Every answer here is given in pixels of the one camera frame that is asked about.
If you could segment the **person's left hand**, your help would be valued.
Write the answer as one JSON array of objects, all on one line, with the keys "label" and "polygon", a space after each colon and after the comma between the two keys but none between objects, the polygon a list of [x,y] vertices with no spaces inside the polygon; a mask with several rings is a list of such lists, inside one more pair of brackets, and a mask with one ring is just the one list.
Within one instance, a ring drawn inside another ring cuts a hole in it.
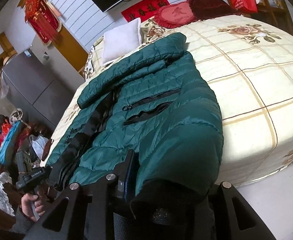
[{"label": "person's left hand", "polygon": [[42,189],[39,189],[37,193],[26,193],[21,198],[21,209],[24,215],[30,220],[36,222],[39,220],[49,206],[47,196]]}]

